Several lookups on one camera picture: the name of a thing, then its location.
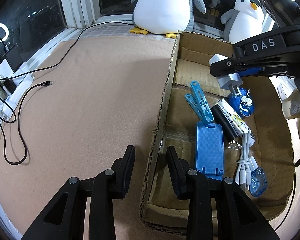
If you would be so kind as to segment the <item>clear blue plastic item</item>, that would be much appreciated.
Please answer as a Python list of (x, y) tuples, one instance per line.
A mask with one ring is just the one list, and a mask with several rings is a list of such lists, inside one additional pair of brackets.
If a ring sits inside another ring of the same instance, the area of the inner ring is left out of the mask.
[(250, 194), (253, 197), (261, 196), (267, 189), (267, 176), (261, 167), (251, 172), (251, 184), (249, 186)]

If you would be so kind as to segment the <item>silver keys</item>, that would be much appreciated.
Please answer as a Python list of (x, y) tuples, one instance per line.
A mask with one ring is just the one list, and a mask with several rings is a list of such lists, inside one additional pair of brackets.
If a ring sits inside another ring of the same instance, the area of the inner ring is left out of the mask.
[(250, 88), (248, 88), (246, 94), (240, 98), (239, 112), (243, 118), (248, 118), (253, 112), (253, 101), (250, 97)]

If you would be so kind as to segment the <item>blue round tape measure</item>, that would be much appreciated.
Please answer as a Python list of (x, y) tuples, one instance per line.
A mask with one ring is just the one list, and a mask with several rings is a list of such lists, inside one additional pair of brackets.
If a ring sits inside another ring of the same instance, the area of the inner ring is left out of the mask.
[[(246, 94), (246, 89), (239, 87), (239, 91), (241, 92), (241, 96)], [(233, 96), (232, 94), (229, 95), (228, 102), (229, 105), (237, 112), (237, 114), (243, 118), (239, 112), (239, 104), (240, 104), (240, 98), (241, 96)]]

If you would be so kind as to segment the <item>white wall charger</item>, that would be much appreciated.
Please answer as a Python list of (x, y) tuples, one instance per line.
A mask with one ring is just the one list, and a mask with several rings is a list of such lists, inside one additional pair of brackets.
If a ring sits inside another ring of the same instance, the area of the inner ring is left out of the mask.
[[(218, 61), (222, 61), (227, 59), (228, 57), (220, 54), (215, 54), (209, 60), (209, 65), (211, 66), (213, 63)], [(233, 96), (241, 96), (241, 92), (239, 91), (239, 87), (243, 84), (243, 81), (239, 74), (230, 74), (216, 77), (218, 84), (221, 89), (228, 89), (230, 90)]]

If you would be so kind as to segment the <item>blue phone stand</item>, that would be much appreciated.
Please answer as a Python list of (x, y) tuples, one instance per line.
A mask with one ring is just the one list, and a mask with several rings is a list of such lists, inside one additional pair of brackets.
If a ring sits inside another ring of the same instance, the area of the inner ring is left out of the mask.
[(224, 140), (220, 124), (197, 122), (194, 169), (207, 178), (223, 179)]

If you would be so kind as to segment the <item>cardboard box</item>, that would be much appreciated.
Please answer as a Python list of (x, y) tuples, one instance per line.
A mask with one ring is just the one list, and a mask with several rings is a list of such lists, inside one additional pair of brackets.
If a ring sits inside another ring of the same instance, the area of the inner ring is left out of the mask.
[[(231, 44), (187, 32), (180, 33), (174, 43), (140, 199), (141, 221), (151, 229), (185, 235), (189, 202), (178, 200), (173, 192), (165, 151), (172, 145), (193, 165), (199, 119), (185, 100), (191, 81), (199, 82), (210, 106), (229, 95), (210, 74), (209, 60), (215, 54), (231, 56)], [(277, 91), (267, 77), (246, 77), (243, 86), (251, 89), (255, 104), (254, 113), (245, 120), (255, 140), (250, 153), (268, 180), (265, 193), (253, 203), (281, 239), (291, 239), (296, 232), (289, 209), (295, 200), (291, 132)]]

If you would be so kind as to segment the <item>black cylinder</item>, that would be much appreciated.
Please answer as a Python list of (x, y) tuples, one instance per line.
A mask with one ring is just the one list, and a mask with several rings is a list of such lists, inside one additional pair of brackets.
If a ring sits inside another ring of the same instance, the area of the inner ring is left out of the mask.
[(211, 108), (211, 113), (213, 114), (215, 123), (221, 125), (223, 130), (223, 137), (227, 142), (231, 142), (239, 136), (219, 105), (214, 105)]

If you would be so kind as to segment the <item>light blue clothespin clip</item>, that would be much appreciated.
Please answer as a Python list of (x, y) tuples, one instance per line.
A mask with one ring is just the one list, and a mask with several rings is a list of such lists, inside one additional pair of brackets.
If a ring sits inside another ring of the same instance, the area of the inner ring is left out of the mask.
[(208, 125), (212, 123), (214, 121), (213, 114), (200, 84), (193, 80), (190, 83), (190, 87), (192, 94), (185, 94), (186, 101), (203, 124)]

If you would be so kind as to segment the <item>small plush penguin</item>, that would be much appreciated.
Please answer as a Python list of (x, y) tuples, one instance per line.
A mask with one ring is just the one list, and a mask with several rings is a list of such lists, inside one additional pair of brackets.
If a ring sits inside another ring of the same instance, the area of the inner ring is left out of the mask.
[(261, 7), (251, 0), (236, 0), (234, 9), (221, 16), (224, 40), (237, 43), (262, 33), (264, 14)]

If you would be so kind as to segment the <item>white power strip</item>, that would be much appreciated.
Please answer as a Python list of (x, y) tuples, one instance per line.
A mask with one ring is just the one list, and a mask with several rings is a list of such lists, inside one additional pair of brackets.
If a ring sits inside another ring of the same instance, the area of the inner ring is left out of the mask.
[(33, 80), (34, 77), (31, 74), (27, 74), (25, 77), (22, 77), (21, 83), (19, 83), (15, 91), (7, 97), (5, 103), (0, 101), (0, 116), (5, 121), (9, 121), (13, 115), (12, 110), (10, 110), (7, 105), (9, 105), (11, 109), (15, 111), (18, 103), (21, 101), (22, 96), (32, 85)]

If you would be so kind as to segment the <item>large plush penguin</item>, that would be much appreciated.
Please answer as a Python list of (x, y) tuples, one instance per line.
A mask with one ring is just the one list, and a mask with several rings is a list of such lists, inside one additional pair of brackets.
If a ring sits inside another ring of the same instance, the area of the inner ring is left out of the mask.
[(178, 31), (193, 31), (194, 9), (206, 13), (203, 0), (130, 0), (136, 3), (130, 33), (176, 38)]

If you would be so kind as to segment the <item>black adapter on strip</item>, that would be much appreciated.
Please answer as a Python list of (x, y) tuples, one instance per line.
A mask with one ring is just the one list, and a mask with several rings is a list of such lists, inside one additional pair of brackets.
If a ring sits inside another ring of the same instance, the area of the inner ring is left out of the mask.
[(10, 94), (13, 94), (17, 88), (15, 83), (10, 79), (4, 80), (4, 87), (9, 91)]

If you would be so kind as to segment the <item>white charger on strip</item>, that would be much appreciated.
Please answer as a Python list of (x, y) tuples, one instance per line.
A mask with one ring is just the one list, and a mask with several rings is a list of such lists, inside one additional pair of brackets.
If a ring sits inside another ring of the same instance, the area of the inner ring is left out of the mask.
[(4, 59), (1, 63), (0, 63), (0, 79), (3, 78), (8, 78), (11, 77), (14, 74), (14, 71), (12, 69), (12, 67), (10, 66), (9, 62)]

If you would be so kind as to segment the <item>black brick adapter by window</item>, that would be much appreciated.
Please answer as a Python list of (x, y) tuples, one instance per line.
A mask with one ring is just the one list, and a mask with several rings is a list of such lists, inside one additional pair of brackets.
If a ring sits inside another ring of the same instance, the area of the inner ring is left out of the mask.
[(20, 66), (22, 66), (24, 62), (16, 46), (13, 46), (6, 51), (4, 58), (7, 60), (14, 73), (19, 69)]

